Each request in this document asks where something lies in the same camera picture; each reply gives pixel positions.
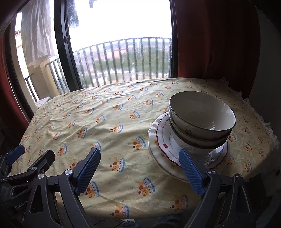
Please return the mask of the red curtain left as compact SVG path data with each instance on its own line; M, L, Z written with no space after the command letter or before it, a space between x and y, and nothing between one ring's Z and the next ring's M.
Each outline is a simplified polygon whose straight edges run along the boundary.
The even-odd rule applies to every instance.
M4 37L1 37L1 118L9 129L15 130L21 135L25 133L29 125L15 98L8 78Z

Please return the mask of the yellow crown print tablecloth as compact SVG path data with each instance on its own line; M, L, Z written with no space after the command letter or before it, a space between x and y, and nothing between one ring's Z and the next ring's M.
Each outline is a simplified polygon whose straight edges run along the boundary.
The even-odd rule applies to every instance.
M148 150L148 130L169 110L169 99L181 91L206 93L229 105L236 125L228 152L216 172L250 178L278 145L272 129L224 84L195 78L147 79L85 88L54 97L35 113L21 144L24 154L11 169L25 172L45 151L54 151L48 176L73 169L91 149L100 164L80 195L92 216L157 217L193 209L199 202L189 183L165 174Z

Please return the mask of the scalloped yellow floral plate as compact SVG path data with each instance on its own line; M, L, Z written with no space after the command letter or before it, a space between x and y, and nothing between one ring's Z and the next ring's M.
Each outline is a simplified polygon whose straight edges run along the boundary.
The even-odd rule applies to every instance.
M182 182L189 183L187 176L185 175L182 167L178 166L174 162L171 162L166 155L160 150L158 145L148 144L148 150L151 157L156 161L158 166L171 177L177 178Z

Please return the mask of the red trimmed small plate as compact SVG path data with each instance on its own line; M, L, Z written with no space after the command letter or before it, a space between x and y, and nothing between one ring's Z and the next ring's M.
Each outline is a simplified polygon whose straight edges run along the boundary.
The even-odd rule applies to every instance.
M179 162L179 152L172 149L169 140L170 133L172 132L169 124L169 115L167 113L160 115L156 119L156 123L154 123L153 126L156 127L154 133L156 136L157 145L160 150L171 162L174 162L175 164L180 166L181 164ZM221 161L227 155L227 152L228 142L226 141L226 143L221 148L215 149L208 154L197 155L191 153L191 155L194 156L195 159L200 160L205 167L207 167L208 169L212 169L221 163Z

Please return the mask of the beaded rim floral plate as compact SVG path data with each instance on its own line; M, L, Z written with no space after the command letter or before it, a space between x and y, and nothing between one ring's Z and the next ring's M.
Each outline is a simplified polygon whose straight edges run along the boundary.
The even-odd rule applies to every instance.
M157 145L157 140L156 140L156 136L154 133L154 130L156 129L156 127L153 126L154 123L156 123L156 120L152 123L150 129L148 130L148 144L150 144L150 145Z

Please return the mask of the small floral bowl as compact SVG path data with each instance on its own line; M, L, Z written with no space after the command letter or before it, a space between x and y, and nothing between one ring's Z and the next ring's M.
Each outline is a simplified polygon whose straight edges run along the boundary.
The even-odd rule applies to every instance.
M206 93L178 92L170 98L169 107L175 126L192 138L222 139L236 124L234 111L222 100Z
M174 151L179 152L181 149L187 149L190 153L197 154L197 155L208 154L215 149L221 148L226 143L226 140L224 140L222 142L219 142L218 146L211 147L210 149L209 148L196 147L196 146L192 146L191 144L188 144L188 143L184 142L174 132L170 133L169 140L170 140L170 143L171 143L171 147Z

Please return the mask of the large floral ceramic bowl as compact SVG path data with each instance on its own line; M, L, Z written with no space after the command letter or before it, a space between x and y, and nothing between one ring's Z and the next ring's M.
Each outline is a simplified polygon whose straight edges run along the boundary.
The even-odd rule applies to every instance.
M171 116L171 113L169 112L169 124L172 129L172 131L185 143L187 143L190 146L197 147L197 148L204 148L204 149L215 149L227 140L227 137L230 135L230 133L226 134L222 138L219 139L211 139L211 140L203 140L199 138L194 138L186 133L184 133L180 128L178 128Z

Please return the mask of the black window frame post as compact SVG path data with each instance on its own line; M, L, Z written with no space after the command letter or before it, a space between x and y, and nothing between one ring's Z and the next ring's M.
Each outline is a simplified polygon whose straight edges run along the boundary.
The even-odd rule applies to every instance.
M54 1L54 30L61 66L70 91L82 89L70 43L67 1Z

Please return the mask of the red curtain right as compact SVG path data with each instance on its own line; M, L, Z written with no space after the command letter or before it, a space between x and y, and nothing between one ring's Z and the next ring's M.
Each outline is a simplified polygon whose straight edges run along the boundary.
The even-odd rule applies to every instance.
M247 98L260 57L251 1L171 1L172 77L221 79Z

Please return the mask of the balcony metal railing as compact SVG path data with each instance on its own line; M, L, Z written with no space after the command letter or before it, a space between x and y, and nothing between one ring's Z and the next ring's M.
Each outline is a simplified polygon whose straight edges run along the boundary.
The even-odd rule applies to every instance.
M140 37L102 42L72 54L72 65L54 58L44 64L56 95L87 87L171 77L171 38Z

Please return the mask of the red curtain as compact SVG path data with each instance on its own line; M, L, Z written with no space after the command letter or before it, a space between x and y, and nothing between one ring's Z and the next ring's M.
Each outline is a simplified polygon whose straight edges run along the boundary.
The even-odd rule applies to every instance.
M15 130L21 135L25 133L29 125L15 98L8 78L4 37L1 37L1 118L9 129Z
M260 57L251 1L171 1L172 77L221 79L247 98Z

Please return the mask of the outdoor air conditioner unit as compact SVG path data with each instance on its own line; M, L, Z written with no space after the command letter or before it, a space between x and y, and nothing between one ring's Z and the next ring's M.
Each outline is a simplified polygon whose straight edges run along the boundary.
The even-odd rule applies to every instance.
M40 107L42 107L45 103L47 103L50 100L50 97L45 97L41 100L38 100L37 102L35 102L35 106L39 109Z

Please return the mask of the white hanging cloth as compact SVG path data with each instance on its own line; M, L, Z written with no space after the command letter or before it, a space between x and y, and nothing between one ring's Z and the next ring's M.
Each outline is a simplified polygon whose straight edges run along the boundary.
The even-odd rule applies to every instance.
M29 1L21 10L21 40L28 67L38 67L58 54L54 31L54 1Z

